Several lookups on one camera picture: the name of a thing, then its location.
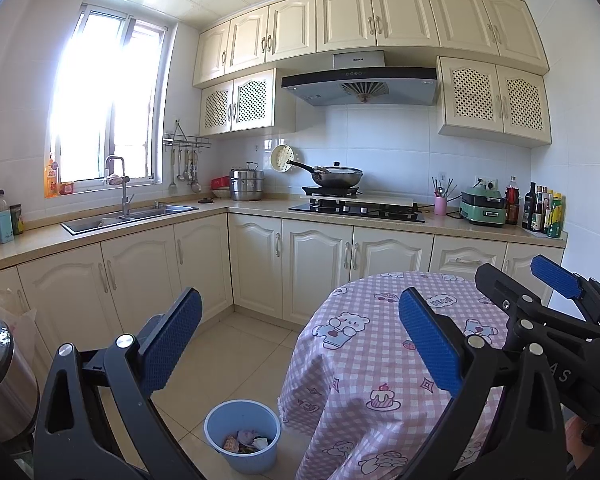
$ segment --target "green appliance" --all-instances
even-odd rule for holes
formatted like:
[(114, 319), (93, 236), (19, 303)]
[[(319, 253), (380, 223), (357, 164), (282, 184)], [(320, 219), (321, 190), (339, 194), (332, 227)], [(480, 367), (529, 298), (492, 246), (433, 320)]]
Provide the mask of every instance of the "green appliance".
[(497, 189), (478, 184), (462, 192), (460, 214), (473, 224), (501, 227), (507, 217), (506, 203)]

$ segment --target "kitchen sink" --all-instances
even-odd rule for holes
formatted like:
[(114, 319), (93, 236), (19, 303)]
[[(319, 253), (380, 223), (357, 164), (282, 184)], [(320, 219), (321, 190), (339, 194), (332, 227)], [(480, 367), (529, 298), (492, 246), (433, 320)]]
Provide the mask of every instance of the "kitchen sink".
[(78, 235), (90, 231), (97, 231), (98, 229), (104, 229), (105, 227), (110, 227), (112, 225), (135, 222), (147, 218), (158, 218), (160, 216), (173, 215), (185, 211), (195, 211), (196, 209), (199, 208), (183, 205), (157, 204), (157, 206), (154, 205), (132, 209), (126, 216), (122, 214), (122, 211), (117, 211), (106, 215), (89, 216), (87, 218), (71, 220), (70, 222), (62, 222), (61, 226), (64, 227), (69, 234)]

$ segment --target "blue trash bin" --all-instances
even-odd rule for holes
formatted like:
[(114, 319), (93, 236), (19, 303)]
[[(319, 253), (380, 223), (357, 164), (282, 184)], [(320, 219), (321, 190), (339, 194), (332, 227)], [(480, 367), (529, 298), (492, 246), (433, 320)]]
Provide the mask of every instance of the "blue trash bin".
[[(239, 430), (255, 430), (272, 443), (251, 454), (231, 453), (222, 449), (224, 440)], [(276, 447), (280, 438), (278, 416), (264, 404), (255, 400), (228, 400), (212, 409), (205, 419), (205, 436), (211, 447), (227, 460), (239, 473), (246, 475), (268, 471), (276, 463)]]

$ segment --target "window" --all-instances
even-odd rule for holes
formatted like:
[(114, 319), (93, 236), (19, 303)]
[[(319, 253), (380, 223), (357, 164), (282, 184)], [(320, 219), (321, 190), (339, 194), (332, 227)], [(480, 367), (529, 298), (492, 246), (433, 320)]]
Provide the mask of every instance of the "window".
[(129, 14), (82, 6), (56, 78), (51, 149), (62, 182), (97, 189), (125, 159), (133, 182), (153, 182), (167, 28)]

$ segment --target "tiled floor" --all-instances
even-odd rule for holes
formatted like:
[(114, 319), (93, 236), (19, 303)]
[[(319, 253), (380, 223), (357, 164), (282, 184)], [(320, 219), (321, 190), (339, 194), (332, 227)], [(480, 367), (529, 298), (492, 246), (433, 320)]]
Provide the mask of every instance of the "tiled floor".
[[(252, 399), (278, 412), (276, 399), (298, 334), (237, 312), (192, 339), (165, 389), (152, 396), (182, 449), (209, 480), (261, 479), (229, 468), (207, 443), (206, 414), (229, 399)], [(142, 465), (109, 390), (102, 393), (112, 430), (125, 459)], [(309, 438), (283, 431), (270, 480), (293, 480)]]

